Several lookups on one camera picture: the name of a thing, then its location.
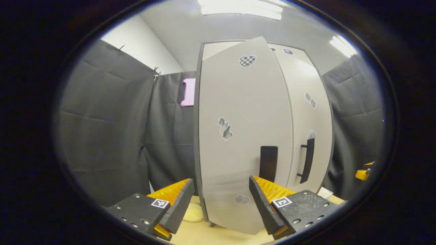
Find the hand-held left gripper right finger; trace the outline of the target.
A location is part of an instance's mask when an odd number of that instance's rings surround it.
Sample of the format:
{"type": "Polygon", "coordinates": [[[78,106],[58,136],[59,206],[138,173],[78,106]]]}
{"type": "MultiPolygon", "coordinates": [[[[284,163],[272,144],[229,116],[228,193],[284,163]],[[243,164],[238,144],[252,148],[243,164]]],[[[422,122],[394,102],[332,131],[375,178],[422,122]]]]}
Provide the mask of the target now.
{"type": "Polygon", "coordinates": [[[295,192],[253,175],[249,177],[249,191],[274,240],[304,231],[339,208],[339,204],[310,190],[295,192]]]}

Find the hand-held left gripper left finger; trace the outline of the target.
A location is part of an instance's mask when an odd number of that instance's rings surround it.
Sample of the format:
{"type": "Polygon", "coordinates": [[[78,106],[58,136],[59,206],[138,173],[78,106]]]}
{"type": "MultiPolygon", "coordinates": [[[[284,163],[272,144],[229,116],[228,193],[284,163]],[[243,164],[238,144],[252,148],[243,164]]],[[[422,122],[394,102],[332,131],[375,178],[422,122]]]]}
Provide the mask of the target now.
{"type": "Polygon", "coordinates": [[[189,178],[151,194],[132,194],[107,210],[143,234],[170,241],[181,225],[193,194],[194,181],[189,178]]]}

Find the grey cabinet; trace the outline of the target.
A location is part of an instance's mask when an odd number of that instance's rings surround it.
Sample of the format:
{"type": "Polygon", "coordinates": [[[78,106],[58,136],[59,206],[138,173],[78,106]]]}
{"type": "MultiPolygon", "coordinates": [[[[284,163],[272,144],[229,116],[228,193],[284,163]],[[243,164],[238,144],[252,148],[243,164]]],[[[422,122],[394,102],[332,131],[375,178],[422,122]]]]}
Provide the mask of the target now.
{"type": "Polygon", "coordinates": [[[333,154],[333,112],[308,51],[263,37],[203,43],[194,103],[194,156],[205,219],[256,234],[264,228],[249,177],[321,189],[333,154]]]}

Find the grey cabinet door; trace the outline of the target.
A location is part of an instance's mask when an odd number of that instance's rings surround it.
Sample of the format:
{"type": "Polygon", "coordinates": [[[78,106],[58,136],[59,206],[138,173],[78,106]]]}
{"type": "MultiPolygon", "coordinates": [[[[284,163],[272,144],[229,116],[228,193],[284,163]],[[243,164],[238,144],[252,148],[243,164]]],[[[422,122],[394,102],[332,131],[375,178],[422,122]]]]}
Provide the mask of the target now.
{"type": "Polygon", "coordinates": [[[290,98],[293,148],[285,186],[296,192],[318,193],[333,153],[331,102],[318,69],[304,50],[268,45],[279,62],[290,98]]]}
{"type": "Polygon", "coordinates": [[[293,131],[286,82],[263,37],[204,43],[194,116],[197,190],[205,218],[249,235],[264,228],[249,191],[261,147],[278,149],[275,178],[286,184],[293,131]]]}

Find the pale round pad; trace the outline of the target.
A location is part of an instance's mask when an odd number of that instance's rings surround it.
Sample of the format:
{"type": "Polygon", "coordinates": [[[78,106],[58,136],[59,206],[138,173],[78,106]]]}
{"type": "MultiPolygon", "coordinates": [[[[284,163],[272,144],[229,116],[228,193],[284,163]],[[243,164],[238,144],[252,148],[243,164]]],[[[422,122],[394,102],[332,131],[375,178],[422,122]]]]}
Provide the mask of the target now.
{"type": "Polygon", "coordinates": [[[199,203],[190,203],[183,217],[187,222],[200,222],[204,220],[204,214],[199,203]]]}

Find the black backdrop cloth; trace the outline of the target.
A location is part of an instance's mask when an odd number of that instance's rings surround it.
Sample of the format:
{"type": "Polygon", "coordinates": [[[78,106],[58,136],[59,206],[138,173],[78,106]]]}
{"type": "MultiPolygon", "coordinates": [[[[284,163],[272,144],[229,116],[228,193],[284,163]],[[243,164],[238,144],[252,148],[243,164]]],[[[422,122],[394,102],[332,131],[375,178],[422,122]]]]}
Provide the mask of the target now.
{"type": "MultiPolygon", "coordinates": [[[[64,162],[96,202],[112,206],[195,178],[193,107],[180,105],[183,79],[195,71],[154,79],[153,70],[98,40],[72,70],[57,113],[64,162]]],[[[362,186],[363,164],[380,159],[385,110],[378,79],[358,57],[322,75],[335,136],[324,187],[349,199],[362,186]]]]}

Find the small ceiling light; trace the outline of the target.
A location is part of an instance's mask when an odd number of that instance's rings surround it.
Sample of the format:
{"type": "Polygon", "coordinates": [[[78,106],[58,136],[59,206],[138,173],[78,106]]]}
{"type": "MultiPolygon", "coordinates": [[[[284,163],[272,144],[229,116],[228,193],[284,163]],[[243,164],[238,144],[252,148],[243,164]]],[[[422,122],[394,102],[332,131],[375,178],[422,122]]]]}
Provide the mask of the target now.
{"type": "Polygon", "coordinates": [[[354,55],[358,54],[358,51],[351,45],[344,37],[338,35],[333,36],[329,41],[329,44],[336,48],[339,52],[341,52],[347,58],[351,58],[354,55]]]}

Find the large ceiling light panel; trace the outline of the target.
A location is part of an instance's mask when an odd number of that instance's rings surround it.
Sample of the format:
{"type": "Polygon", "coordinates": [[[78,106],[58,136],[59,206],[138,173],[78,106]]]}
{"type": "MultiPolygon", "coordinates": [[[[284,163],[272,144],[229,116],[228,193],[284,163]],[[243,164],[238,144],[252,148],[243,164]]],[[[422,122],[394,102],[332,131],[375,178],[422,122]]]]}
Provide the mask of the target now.
{"type": "Polygon", "coordinates": [[[261,0],[197,0],[203,15],[245,14],[281,20],[282,7],[261,0]]]}

